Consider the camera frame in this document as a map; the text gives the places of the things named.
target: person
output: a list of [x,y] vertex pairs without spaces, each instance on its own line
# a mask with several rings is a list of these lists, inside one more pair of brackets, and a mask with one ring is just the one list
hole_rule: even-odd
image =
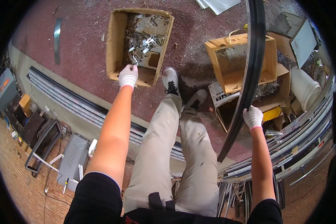
[[[137,66],[127,65],[121,71],[121,89],[103,123],[94,156],[77,185],[64,223],[239,223],[216,217],[217,159],[208,133],[196,114],[207,92],[197,91],[182,106],[178,73],[171,67],[162,73],[167,96],[144,134],[122,202],[131,97],[137,78]],[[282,223],[275,200],[272,164],[261,126],[263,114],[251,106],[244,110],[243,117],[253,138],[253,198],[248,223]],[[169,159],[179,124],[186,168],[173,198]]]

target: shoe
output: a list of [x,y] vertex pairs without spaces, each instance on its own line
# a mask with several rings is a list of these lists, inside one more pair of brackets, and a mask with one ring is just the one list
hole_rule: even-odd
[[181,96],[178,88],[178,73],[174,68],[167,67],[163,70],[162,81],[166,94]]
[[207,99],[207,96],[208,93],[205,90],[198,90],[184,106],[184,108],[192,108],[197,110],[198,107],[200,107]]

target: white plastic bucket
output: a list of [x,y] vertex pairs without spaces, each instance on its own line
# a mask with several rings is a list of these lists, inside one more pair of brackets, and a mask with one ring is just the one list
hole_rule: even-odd
[[321,93],[321,87],[306,72],[297,66],[291,69],[291,91],[307,112],[313,106]]

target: curved black metal profile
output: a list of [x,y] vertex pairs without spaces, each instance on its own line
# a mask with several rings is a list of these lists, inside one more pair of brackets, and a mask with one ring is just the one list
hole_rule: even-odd
[[259,83],[265,51],[265,11],[263,0],[247,0],[246,11],[250,19],[248,24],[248,51],[246,53],[245,73],[242,80],[241,94],[230,123],[223,147],[218,155],[222,162],[233,145],[244,122],[242,111],[249,108]]

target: white work glove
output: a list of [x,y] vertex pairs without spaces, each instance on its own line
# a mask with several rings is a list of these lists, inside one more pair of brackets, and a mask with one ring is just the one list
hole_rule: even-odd
[[261,128],[263,113],[253,105],[249,107],[249,111],[247,109],[242,111],[242,117],[244,118],[245,123],[249,126],[250,131],[256,127]]
[[136,85],[138,78],[138,67],[137,65],[126,65],[126,67],[120,72],[120,76],[118,77],[118,82],[120,83],[121,88],[124,86],[132,87],[132,91],[134,90],[134,86]]

